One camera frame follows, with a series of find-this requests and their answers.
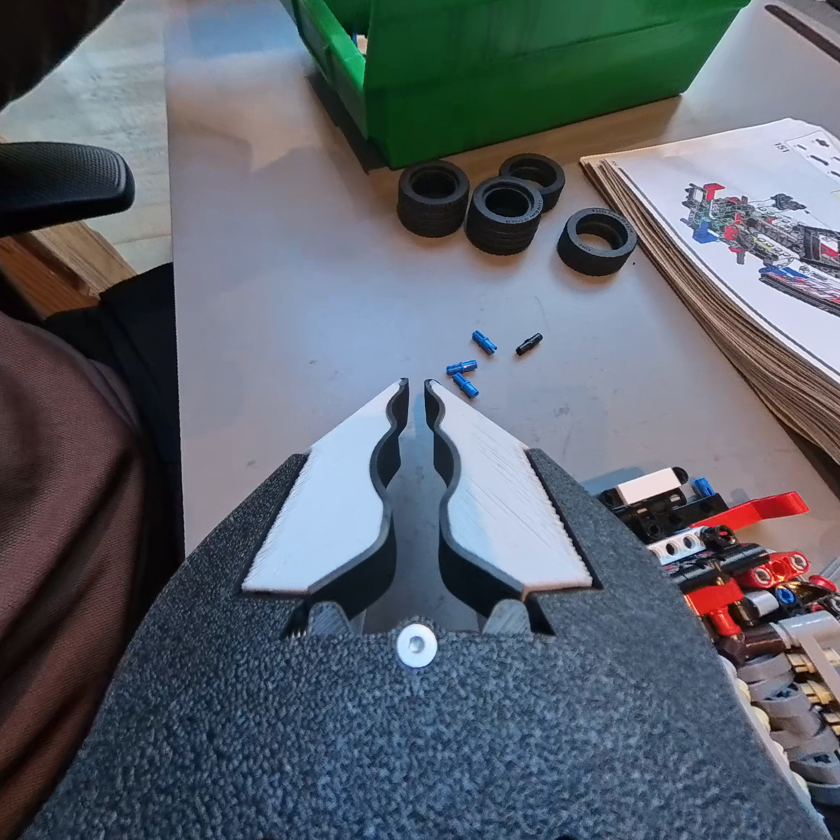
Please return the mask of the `green plastic bin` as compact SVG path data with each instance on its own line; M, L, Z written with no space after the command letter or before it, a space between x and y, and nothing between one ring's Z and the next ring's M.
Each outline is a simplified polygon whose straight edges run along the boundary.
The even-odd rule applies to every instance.
M281 4L361 135L400 169L676 97L748 3Z

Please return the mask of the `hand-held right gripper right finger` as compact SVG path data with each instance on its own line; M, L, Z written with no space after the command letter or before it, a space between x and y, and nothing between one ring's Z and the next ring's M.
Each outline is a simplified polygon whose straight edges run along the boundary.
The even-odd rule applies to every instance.
M436 380L424 384L434 467L445 483L438 567L484 618L499 602L591 589L585 558L529 458L529 447Z

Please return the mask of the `grey desk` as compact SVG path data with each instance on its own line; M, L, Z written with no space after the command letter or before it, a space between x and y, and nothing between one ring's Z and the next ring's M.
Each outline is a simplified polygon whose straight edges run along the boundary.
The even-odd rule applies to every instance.
M339 128L278 3L171 3L165 37L185 546L195 546L288 456L394 381L410 381L390 485L395 580L370 632L411 616L475 629L438 573L438 505L424 382L477 358L476 405L593 493L667 466L730 503L787 490L811 513L749 534L838 555L836 483L816 471L638 248L614 276L568 270L565 220L602 206L578 161L797 118L838 134L838 63L752 2L680 100L456 157L472 183L508 156L546 154L566 185L510 258L462 233L426 239L396 219L398 173ZM479 330L497 347L485 354ZM518 357L534 333L542 342Z

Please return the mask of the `wooden cabinet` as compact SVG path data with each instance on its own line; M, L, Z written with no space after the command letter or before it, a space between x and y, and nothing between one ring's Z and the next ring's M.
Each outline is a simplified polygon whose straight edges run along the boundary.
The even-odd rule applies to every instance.
M1 270L41 318L96 305L138 272L105 237L75 222L1 239Z

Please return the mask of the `brick model race car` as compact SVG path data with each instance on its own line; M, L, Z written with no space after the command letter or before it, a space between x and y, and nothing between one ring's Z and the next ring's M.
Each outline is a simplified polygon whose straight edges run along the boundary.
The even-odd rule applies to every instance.
M730 507L707 479L671 467L597 498L679 588L782 770L838 838L838 559L814 572L801 551L739 538L755 524L809 512L802 497L790 491Z

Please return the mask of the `person's black trousers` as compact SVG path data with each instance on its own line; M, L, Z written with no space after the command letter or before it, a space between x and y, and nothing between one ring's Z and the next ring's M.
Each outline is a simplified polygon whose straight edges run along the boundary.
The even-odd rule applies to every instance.
M185 558L174 265L104 291L93 307L49 316L45 328L127 386L161 477L161 518L172 568Z

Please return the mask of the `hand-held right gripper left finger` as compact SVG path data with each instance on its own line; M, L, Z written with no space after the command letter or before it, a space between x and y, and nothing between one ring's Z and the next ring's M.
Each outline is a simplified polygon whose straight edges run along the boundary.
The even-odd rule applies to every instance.
M407 378L313 444L242 581L249 595L335 602L355 618L390 587L396 535L387 488L401 466Z

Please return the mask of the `black rubber tyre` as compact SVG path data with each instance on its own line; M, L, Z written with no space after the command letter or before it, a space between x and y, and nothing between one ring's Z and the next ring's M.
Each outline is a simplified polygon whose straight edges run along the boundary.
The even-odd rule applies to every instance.
M624 267L636 247L636 229L625 216L587 207L569 217L556 249L567 267L588 277L607 277Z
M495 176L473 190L465 218L469 242L492 256L527 249L539 228L543 198L538 188L514 176Z
M517 178L531 184L542 196L542 212L553 210L565 186L563 167L554 159L537 153L515 154L500 165L499 176Z
M444 160L408 166L397 186L396 215L415 235L442 238L464 223L469 205L469 178Z

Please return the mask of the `open instruction booklet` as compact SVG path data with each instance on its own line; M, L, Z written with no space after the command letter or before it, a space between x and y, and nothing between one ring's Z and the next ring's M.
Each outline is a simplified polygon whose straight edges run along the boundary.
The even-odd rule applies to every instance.
M782 119L580 165L763 404L838 463L838 139Z

